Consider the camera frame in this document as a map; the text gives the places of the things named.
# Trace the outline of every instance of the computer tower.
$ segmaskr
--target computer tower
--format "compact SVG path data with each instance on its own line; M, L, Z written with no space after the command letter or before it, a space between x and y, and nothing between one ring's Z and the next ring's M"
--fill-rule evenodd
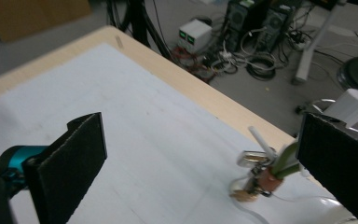
M227 3L222 32L227 50L237 51L246 33L261 28L269 9L269 2L270 0L230 0Z
M303 0L274 1L268 9L267 17L263 21L266 30L259 33L256 42L257 51L272 52L284 39L297 10Z

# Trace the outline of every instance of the metal stand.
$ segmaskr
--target metal stand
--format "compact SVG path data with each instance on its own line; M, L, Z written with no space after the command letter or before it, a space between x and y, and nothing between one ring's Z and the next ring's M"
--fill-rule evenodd
M128 0L129 4L125 12L126 14L124 16L124 20L121 24L118 24L118 21L115 21L114 19L112 1L114 0L106 1L107 11L111 24L123 32L126 31L131 24L132 37L150 48L150 44L147 40L147 32L149 32L154 42L156 43L161 55L164 58L172 61L170 51L166 47L164 41L162 41L161 37L158 35L158 32L153 25L153 22L147 15L147 11L145 8L145 0Z
M330 24L333 22L333 19L336 17L338 12L345 6L347 3L346 0L339 0L336 5L331 10L330 15L324 21L323 26L319 29L318 34L312 39L310 44L308 44L302 53L300 64L297 68L296 76L292 79L292 84L298 84L307 81L308 73L310 71L310 64L312 61L313 52L318 46L320 40L324 36L324 33L327 31Z

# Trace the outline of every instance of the white cable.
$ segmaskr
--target white cable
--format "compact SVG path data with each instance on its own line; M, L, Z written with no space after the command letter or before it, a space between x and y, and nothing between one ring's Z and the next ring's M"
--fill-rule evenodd
M254 54L255 51L254 51L253 53L249 53L249 52L247 52L247 51L244 49L243 41L245 40L245 38L246 38L248 35L249 35L249 36L252 36L253 33L263 32L263 31L265 31L265 30L267 30L267 27L266 27L266 26L264 26L264 27L262 27L262 28L259 28L259 29L251 30L251 31L249 31L248 33L246 33L246 34L242 37L242 39L241 39L241 43L240 43L240 45L241 45L241 50L242 50L245 54L248 54L248 55Z
M227 65L224 68L221 69L215 69L214 67L217 66L220 63L226 63ZM231 62L226 62L226 61L222 61L222 60L216 60L211 64L211 68L216 72L216 73L221 73L221 72L225 72L227 71L229 68L231 68Z
M245 176L242 176L240 178L237 178L233 181L230 182L230 184L228 185L228 190L229 190L229 193L230 194L233 194L235 193L235 190L237 189L236 188L236 185L238 184L238 182L244 180L244 179L247 179L247 178L250 178L249 174L248 175L245 175ZM266 221L265 218L263 218L260 214L258 214L257 212L254 212L250 209L247 209L247 208L244 208L243 206L241 206L241 204L234 198L231 198L231 201L234 203L234 205L240 209L242 212L244 213L247 213L255 218L257 218L259 221L261 221L263 224L269 224L268 221Z
M281 196L276 195L274 192L272 192L272 196L277 198L277 199L279 199L279 200L286 201L286 202L289 202L289 203L297 203L297 202L306 201L306 200L309 200L309 199L326 199L326 200L331 200L331 201L339 203L339 201L337 199L326 197L326 196L306 196L306 197L297 198L297 199L285 199L285 198L283 198Z
M226 49L226 40L223 40L223 51L224 51L224 52L227 52L227 49Z

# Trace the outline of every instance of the electronic equipment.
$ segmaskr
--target electronic equipment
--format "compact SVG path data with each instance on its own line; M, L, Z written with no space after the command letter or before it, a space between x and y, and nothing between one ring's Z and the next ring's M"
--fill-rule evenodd
M297 158L358 218L358 134L323 115L305 114Z
M275 49L284 39L302 2L303 0L278 0L271 4L263 22L266 30L259 33L257 38L257 51L272 52Z
M228 51L237 51L245 34L262 26L270 0L230 0L222 36Z
M193 20L179 28L178 46L195 53L208 45L212 37L212 27L199 20Z
M8 200L22 189L41 224L66 223L75 212L107 155L101 113L67 126L50 146L15 146L0 156L0 224L17 223Z

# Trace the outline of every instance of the white paper surface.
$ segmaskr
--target white paper surface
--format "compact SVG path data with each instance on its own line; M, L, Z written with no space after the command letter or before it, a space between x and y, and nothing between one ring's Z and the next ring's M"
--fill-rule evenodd
M260 147L107 44L0 95L0 155L50 145L93 112L103 115L108 159L69 223L261 223L228 197L248 171L237 156ZM324 192L291 178L283 195ZM28 191L11 204L19 223L37 223Z

